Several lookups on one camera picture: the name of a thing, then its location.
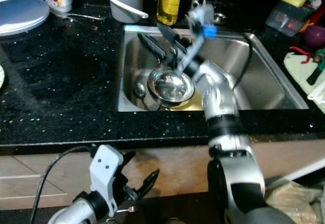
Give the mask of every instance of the cabinet door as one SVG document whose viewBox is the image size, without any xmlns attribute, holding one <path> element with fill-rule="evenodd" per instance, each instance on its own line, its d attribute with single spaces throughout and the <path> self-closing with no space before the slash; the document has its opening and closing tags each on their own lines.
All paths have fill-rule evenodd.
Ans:
<svg viewBox="0 0 325 224">
<path fill-rule="evenodd" d="M 265 178 L 287 175 L 325 157 L 325 140 L 259 142 L 253 143 L 252 147 Z M 136 152 L 135 158 L 123 169 L 130 187 L 140 187 L 146 176 L 160 169 L 159 177 L 148 197 L 208 190 L 207 164 L 210 156 L 207 146 L 149 148 Z M 42 175 L 57 154 L 14 157 L 34 174 Z M 66 195 L 43 198 L 40 207 L 69 205 L 79 192 L 89 191 L 90 163 L 88 153 L 72 153 L 60 160 L 47 180 Z M 32 207 L 33 203 L 29 204 L 26 208 Z"/>
<path fill-rule="evenodd" d="M 17 159 L 0 157 L 0 210 L 31 208 L 40 180 L 40 174 Z M 41 200 L 64 195 L 66 193 L 46 181 Z"/>
</svg>

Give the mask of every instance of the silver bowl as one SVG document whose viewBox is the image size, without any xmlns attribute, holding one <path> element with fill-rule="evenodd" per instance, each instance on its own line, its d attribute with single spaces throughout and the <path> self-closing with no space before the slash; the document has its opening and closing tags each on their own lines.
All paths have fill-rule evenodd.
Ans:
<svg viewBox="0 0 325 224">
<path fill-rule="evenodd" d="M 179 107 L 188 103 L 194 94 L 194 86 L 186 74 L 179 76 L 168 68 L 153 70 L 148 77 L 148 90 L 161 106 Z"/>
</svg>

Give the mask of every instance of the black wire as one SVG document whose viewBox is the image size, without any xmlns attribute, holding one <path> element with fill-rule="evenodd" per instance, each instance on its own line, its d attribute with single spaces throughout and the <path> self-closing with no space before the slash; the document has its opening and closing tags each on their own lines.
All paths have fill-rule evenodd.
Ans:
<svg viewBox="0 0 325 224">
<path fill-rule="evenodd" d="M 47 175 L 49 174 L 49 172 L 51 171 L 52 167 L 65 155 L 72 153 L 72 152 L 76 152 L 76 151 L 91 151 L 93 149 L 93 147 L 89 147 L 89 146 L 77 146 L 71 149 L 68 149 L 67 151 L 61 153 L 54 161 L 52 161 L 52 163 L 47 167 L 44 175 L 42 176 L 40 185 L 37 189 L 36 192 L 36 197 L 35 197 L 35 201 L 34 201 L 34 205 L 32 207 L 32 211 L 31 211 L 31 216 L 30 216 L 30 220 L 29 220 L 29 224 L 33 224 L 34 220 L 35 220 L 35 215 L 36 215 L 36 211 L 37 211 L 37 206 L 39 204 L 40 201 L 40 196 L 41 196 L 41 192 L 46 180 Z"/>
<path fill-rule="evenodd" d="M 252 40 L 249 37 L 247 37 L 246 34 L 241 34 L 241 35 L 245 38 L 245 40 L 248 43 L 249 53 L 248 53 L 248 58 L 246 60 L 245 66 L 244 66 L 241 74 L 239 75 L 239 77 L 238 77 L 234 87 L 232 88 L 232 90 L 235 90 L 237 85 L 242 81 L 242 79 L 243 79 L 243 77 L 244 77 L 244 75 L 245 75 L 245 73 L 246 73 L 246 71 L 247 71 L 247 69 L 249 67 L 250 61 L 252 60 L 252 55 L 253 55 L 253 43 L 252 43 Z"/>
</svg>

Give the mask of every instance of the yellow oil bottle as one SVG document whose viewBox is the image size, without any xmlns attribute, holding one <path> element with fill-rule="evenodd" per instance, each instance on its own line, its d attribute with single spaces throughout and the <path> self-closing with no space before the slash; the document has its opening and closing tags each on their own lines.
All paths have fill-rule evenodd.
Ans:
<svg viewBox="0 0 325 224">
<path fill-rule="evenodd" d="M 176 23 L 180 0 L 158 0 L 157 18 L 166 25 Z"/>
</svg>

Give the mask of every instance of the sink basin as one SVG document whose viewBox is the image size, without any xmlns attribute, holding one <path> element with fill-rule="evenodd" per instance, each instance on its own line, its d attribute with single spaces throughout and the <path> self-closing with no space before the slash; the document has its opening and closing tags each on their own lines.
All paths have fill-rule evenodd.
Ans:
<svg viewBox="0 0 325 224">
<path fill-rule="evenodd" d="M 175 30 L 182 37 L 193 39 L 187 29 Z M 147 88 L 149 73 L 158 68 L 154 55 L 143 48 L 137 33 L 155 37 L 160 45 L 169 50 L 170 44 L 162 37 L 158 28 L 127 25 L 123 29 L 119 49 L 117 83 L 115 90 L 116 109 L 118 111 L 157 110 L 157 104 Z M 255 35 L 247 34 L 253 43 L 253 54 L 249 67 L 235 89 L 235 97 L 240 110 L 270 109 L 308 109 L 307 104 L 290 84 L 278 65 L 268 54 Z M 200 55 L 220 66 L 227 72 L 230 85 L 233 86 L 240 76 L 249 54 L 245 38 L 238 33 L 219 31 L 215 40 L 207 40 Z M 142 83 L 146 95 L 139 99 L 134 88 Z M 194 93 L 190 102 L 177 110 L 202 110 L 201 98 Z"/>
</svg>

